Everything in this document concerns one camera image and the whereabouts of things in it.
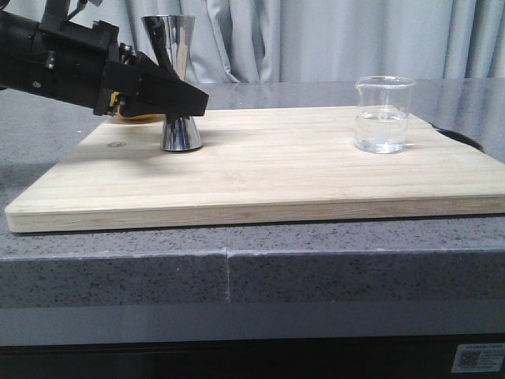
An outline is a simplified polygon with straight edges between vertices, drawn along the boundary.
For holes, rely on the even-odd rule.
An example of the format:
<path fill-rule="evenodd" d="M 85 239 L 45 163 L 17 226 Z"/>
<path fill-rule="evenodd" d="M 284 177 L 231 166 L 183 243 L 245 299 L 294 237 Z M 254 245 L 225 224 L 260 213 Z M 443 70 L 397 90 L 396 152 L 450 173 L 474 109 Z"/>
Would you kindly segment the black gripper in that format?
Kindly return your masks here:
<path fill-rule="evenodd" d="M 90 28 L 46 13 L 40 22 L 1 13 L 1 87 L 108 114 L 113 93 L 124 117 L 204 115 L 209 95 L 140 52 L 125 63 L 118 27 Z"/>

